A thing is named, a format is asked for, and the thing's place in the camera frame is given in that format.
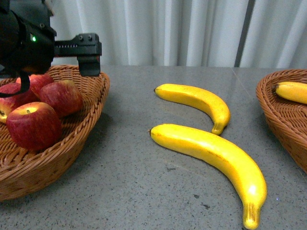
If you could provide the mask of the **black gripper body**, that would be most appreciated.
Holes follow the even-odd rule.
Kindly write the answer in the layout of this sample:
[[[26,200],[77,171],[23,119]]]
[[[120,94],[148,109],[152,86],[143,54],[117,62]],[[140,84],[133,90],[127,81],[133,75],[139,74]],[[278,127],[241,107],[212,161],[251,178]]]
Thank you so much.
[[[56,40],[50,25],[53,0],[2,0],[0,2],[0,64],[5,69],[43,74],[54,58],[75,57],[82,76],[100,74],[102,44],[95,33]]]

